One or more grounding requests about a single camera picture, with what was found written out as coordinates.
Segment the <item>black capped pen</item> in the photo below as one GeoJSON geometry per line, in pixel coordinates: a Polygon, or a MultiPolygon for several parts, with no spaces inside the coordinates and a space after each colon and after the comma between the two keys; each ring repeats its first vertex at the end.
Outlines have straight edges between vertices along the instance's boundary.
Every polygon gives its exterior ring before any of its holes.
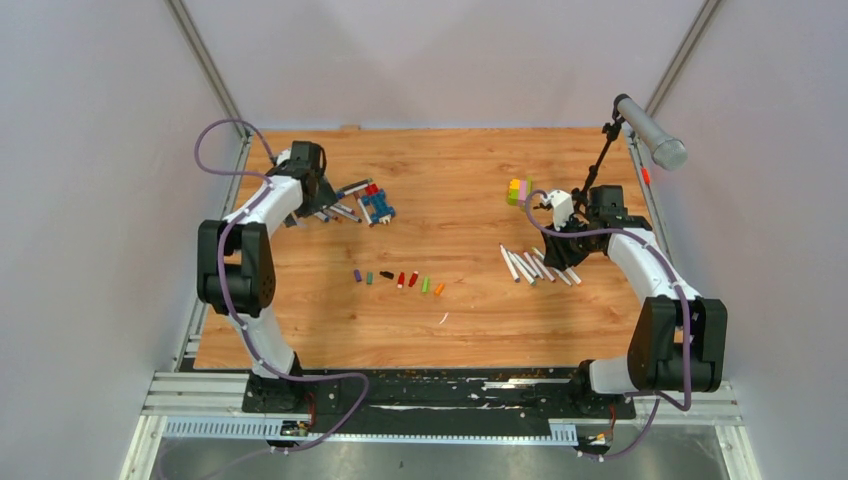
{"type": "Polygon", "coordinates": [[[543,279],[544,274],[538,269],[536,263],[534,262],[533,257],[528,252],[524,252],[523,257],[525,258],[527,264],[529,265],[530,269],[532,270],[534,276],[537,277],[537,278],[543,279]]]}

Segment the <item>red capped short pen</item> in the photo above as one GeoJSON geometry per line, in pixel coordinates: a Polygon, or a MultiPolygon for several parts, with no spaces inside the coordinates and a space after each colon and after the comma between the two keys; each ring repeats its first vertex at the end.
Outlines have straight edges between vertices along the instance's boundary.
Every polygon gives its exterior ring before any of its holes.
{"type": "Polygon", "coordinates": [[[537,269],[541,272],[541,274],[550,282],[555,282],[556,277],[551,273],[551,271],[544,265],[543,257],[538,249],[535,247],[532,248],[534,252],[533,260],[536,263],[537,269]]]}

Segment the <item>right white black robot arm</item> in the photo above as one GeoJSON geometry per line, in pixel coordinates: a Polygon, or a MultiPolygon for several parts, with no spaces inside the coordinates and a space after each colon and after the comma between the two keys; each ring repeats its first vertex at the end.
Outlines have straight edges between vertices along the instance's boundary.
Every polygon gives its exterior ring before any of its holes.
{"type": "Polygon", "coordinates": [[[728,311],[689,285],[661,251],[649,221],[632,215],[619,186],[592,187],[583,211],[570,193],[541,194],[552,221],[539,228],[543,264],[565,270],[594,253],[616,265],[641,305],[624,355],[587,360],[578,368],[571,403],[584,417],[596,417],[611,395],[680,392],[686,407],[695,392],[716,391],[723,377],[728,311]]]}

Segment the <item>white pen body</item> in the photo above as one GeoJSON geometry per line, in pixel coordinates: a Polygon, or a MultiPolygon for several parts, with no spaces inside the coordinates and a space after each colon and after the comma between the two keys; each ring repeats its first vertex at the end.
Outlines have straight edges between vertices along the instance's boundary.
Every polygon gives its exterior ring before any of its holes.
{"type": "Polygon", "coordinates": [[[511,256],[509,255],[509,252],[506,250],[506,248],[504,247],[503,244],[499,244],[499,250],[500,250],[501,256],[504,260],[504,263],[506,264],[507,269],[510,273],[512,281],[515,282],[515,283],[519,283],[520,282],[520,276],[519,276],[519,274],[516,270],[515,264],[513,263],[512,259],[511,259],[511,256]]]}

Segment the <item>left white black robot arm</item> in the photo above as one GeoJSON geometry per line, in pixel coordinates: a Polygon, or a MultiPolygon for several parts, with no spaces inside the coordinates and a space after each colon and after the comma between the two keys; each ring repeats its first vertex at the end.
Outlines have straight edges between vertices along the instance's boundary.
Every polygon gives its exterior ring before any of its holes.
{"type": "Polygon", "coordinates": [[[306,400],[296,352],[284,340],[273,310],[276,270],[271,237],[281,226],[322,212],[337,196],[326,178],[325,150],[295,141],[260,178],[240,208],[198,229],[197,293],[228,316],[251,358],[250,381],[283,413],[306,400]]]}

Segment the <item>green capped white pen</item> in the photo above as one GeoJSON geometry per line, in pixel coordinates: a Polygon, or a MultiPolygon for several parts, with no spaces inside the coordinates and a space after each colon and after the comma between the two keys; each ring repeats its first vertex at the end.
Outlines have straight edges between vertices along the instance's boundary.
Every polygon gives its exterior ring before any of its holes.
{"type": "Polygon", "coordinates": [[[578,274],[572,268],[567,268],[565,270],[565,273],[570,277],[571,281],[575,285],[581,285],[582,284],[581,278],[578,276],[578,274]]]}

